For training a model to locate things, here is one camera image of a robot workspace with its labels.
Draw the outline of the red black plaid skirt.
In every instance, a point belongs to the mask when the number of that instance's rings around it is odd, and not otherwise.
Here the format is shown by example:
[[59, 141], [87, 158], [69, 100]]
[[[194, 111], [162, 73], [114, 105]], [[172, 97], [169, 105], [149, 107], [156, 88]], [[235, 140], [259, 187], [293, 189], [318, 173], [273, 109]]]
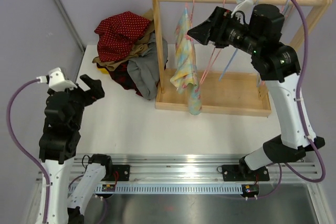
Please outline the red black plaid skirt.
[[126, 61], [120, 64], [114, 71], [109, 70], [108, 72], [111, 79], [118, 83], [125, 90], [134, 90], [137, 95], [142, 97], [141, 92], [128, 74], [127, 68], [128, 62]]

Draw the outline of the pink wire hanger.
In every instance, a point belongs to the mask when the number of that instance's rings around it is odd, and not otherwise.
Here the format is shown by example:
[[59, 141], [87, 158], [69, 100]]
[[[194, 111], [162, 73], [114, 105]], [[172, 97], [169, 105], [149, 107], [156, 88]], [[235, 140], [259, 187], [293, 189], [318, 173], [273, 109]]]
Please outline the pink wire hanger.
[[288, 17], [290, 16], [290, 14], [291, 14], [291, 12], [293, 11], [294, 7], [295, 7], [294, 5], [292, 5], [292, 6], [289, 5], [289, 8], [288, 8], [288, 10], [287, 10], [287, 12], [286, 12], [286, 14], [288, 15]]
[[210, 58], [209, 58], [208, 65], [207, 65], [206, 69], [204, 70], [203, 75], [202, 75], [202, 77], [201, 77], [200, 84], [203, 84], [203, 82], [205, 81], [205, 79], [206, 79], [206, 77], [207, 77], [209, 71], [211, 70], [211, 68], [212, 68], [213, 64], [215, 63], [216, 59], [218, 58], [219, 53], [220, 53], [221, 50], [219, 50], [219, 52], [217, 53], [217, 55], [216, 55], [215, 58], [213, 59], [213, 56], [214, 56], [215, 51], [216, 51], [216, 48], [214, 47], [214, 48], [213, 48], [213, 51], [212, 51], [212, 53], [211, 53], [211, 56], [210, 56]]
[[[191, 8], [191, 12], [189, 14], [190, 28], [193, 27], [194, 8], [195, 8], [195, 0], [192, 0], [192, 8]], [[189, 35], [186, 35], [186, 38], [191, 41], [192, 45], [194, 45], [194, 41], [193, 41], [192, 37], [190, 37]]]

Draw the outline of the grey skirt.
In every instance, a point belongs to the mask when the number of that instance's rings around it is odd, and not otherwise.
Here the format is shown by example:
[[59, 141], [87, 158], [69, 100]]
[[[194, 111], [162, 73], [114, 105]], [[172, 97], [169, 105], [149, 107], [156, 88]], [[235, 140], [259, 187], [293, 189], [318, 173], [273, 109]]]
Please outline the grey skirt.
[[156, 98], [160, 80], [155, 32], [150, 34], [148, 49], [128, 61], [127, 71], [140, 94], [147, 100]]

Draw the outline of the pastel floral skirt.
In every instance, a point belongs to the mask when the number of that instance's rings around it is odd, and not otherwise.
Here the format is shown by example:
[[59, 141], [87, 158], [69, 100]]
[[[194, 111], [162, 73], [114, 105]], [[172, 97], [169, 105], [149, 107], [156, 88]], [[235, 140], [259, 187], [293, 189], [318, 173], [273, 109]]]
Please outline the pastel floral skirt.
[[175, 29], [175, 63], [176, 71], [170, 78], [178, 94], [185, 94], [188, 111], [198, 115], [202, 110], [200, 84], [196, 67], [196, 55], [193, 40], [187, 35], [192, 28], [192, 20], [185, 8]]

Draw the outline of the blue wire hanger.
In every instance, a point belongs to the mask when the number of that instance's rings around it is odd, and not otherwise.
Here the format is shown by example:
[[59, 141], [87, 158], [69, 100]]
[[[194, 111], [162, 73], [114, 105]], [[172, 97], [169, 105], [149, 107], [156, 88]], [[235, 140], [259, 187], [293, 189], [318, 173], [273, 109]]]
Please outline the blue wire hanger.
[[[260, 0], [256, 0], [255, 5], [258, 5]], [[282, 5], [280, 12], [284, 15], [285, 19], [287, 19], [288, 15], [286, 14], [287, 10], [289, 8], [289, 0], [286, 0], [286, 3]], [[256, 87], [260, 87], [264, 85], [265, 82], [261, 80], [260, 74], [257, 75], [257, 81], [256, 81]]]
[[225, 73], [227, 72], [227, 70], [228, 70], [228, 68], [230, 67], [232, 61], [234, 60], [234, 58], [235, 58], [237, 52], [238, 52], [238, 49], [236, 48], [235, 51], [233, 52], [233, 55], [232, 55], [231, 58], [229, 59], [229, 62], [227, 63], [226, 67], [224, 68], [222, 74], [220, 75], [220, 77], [219, 77], [219, 79], [218, 79], [219, 81], [222, 80], [223, 76], [224, 76]]

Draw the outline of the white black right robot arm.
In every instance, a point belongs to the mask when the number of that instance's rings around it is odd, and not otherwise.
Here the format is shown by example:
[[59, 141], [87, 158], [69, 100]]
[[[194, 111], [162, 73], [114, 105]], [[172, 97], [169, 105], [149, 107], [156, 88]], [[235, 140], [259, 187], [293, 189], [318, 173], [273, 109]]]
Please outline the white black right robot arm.
[[297, 53], [280, 42], [284, 21], [280, 10], [270, 4], [256, 5], [249, 23], [216, 7], [206, 21], [187, 32], [202, 45], [233, 46], [249, 54], [274, 101], [281, 133], [239, 160], [238, 173], [244, 180], [252, 179], [266, 165], [296, 162], [325, 145], [324, 138], [316, 136], [309, 125], [298, 87], [303, 71]]

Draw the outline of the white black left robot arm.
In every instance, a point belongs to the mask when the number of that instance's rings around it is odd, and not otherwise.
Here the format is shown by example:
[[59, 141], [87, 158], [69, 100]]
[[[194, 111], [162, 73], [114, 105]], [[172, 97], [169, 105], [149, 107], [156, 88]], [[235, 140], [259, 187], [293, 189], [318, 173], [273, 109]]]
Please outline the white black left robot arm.
[[105, 96], [100, 80], [86, 74], [80, 79], [89, 90], [84, 91], [79, 85], [63, 91], [48, 90], [45, 124], [39, 141], [39, 159], [49, 176], [44, 178], [43, 185], [50, 192], [43, 193], [40, 202], [41, 207], [48, 207], [47, 223], [83, 223], [98, 182], [109, 180], [114, 173], [110, 156], [93, 154], [79, 184], [68, 194], [84, 108]]

